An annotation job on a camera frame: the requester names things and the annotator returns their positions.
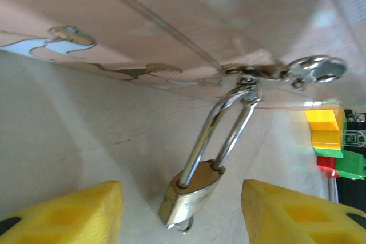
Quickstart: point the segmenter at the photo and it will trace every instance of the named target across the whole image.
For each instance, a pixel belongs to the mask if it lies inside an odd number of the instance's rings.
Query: printed illustration
[[[53,59],[37,57],[32,53],[33,50],[44,48],[60,55],[74,57],[70,55],[71,52],[86,50],[96,45],[92,37],[80,32],[74,26],[53,27],[48,32],[50,34],[48,38],[24,39],[9,45],[0,46],[0,49],[26,57],[52,62],[54,61]]]
[[[168,74],[179,74],[183,72],[180,68],[167,65],[163,63],[151,63],[147,64],[143,68],[120,68],[121,64],[93,64],[94,66],[98,67],[103,71],[110,71],[113,73],[121,73],[128,75],[130,78],[126,80],[135,80],[139,79],[142,75],[152,75],[154,77],[158,77],[154,75],[154,73],[168,73]]]

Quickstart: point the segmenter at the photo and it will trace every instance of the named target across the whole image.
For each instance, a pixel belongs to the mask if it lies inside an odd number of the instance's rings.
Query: padlock shackle
[[[248,85],[240,85],[235,87],[228,93],[226,93],[212,108],[209,113],[204,126],[200,132],[200,135],[197,138],[196,143],[192,149],[192,152],[188,158],[188,161],[184,167],[181,178],[179,180],[179,187],[184,189],[188,186],[198,164],[201,161],[203,152],[206,149],[208,142],[211,139],[212,133],[218,125],[220,119],[225,114],[228,108],[230,108],[234,103],[238,102],[241,99],[244,99],[249,94],[253,93],[253,91],[248,88]],[[223,160],[229,155],[231,150],[233,149],[237,139],[239,138],[241,132],[243,131],[245,125],[249,121],[251,115],[253,114],[254,108],[257,105],[259,100],[259,95],[250,102],[250,104],[244,105],[243,110],[241,111],[237,121],[235,122],[232,130],[230,131],[229,136],[227,137],[224,145],[222,146],[219,155],[215,160],[215,167],[217,169],[220,168]]]

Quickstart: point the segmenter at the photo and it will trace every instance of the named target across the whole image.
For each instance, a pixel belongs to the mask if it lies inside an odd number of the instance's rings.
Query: brass padlock
[[[191,228],[193,216],[206,204],[221,176],[225,173],[225,167],[222,166],[223,161],[233,149],[260,100],[259,84],[257,78],[241,78],[237,87],[223,96],[212,108],[185,168],[171,180],[160,206],[159,217],[167,228],[177,226],[183,233]],[[229,107],[238,101],[244,104],[243,109],[216,159],[200,162],[212,132],[221,117]],[[189,220],[189,224],[187,228],[181,229],[178,224],[185,220]]]

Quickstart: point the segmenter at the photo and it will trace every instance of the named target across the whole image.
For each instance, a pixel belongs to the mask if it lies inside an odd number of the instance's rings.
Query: metal ring
[[[181,233],[186,234],[192,228],[192,225],[193,225],[193,216],[189,218],[188,225],[185,229],[181,228],[180,223],[175,225],[175,227],[177,227],[177,230],[180,231]]]

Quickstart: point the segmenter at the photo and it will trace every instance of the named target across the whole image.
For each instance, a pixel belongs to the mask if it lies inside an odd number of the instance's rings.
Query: padlock body
[[[226,170],[222,167],[215,171],[212,163],[213,160],[200,162],[185,189],[178,185],[182,172],[172,179],[159,209],[159,217],[165,226],[189,219],[206,204]]]

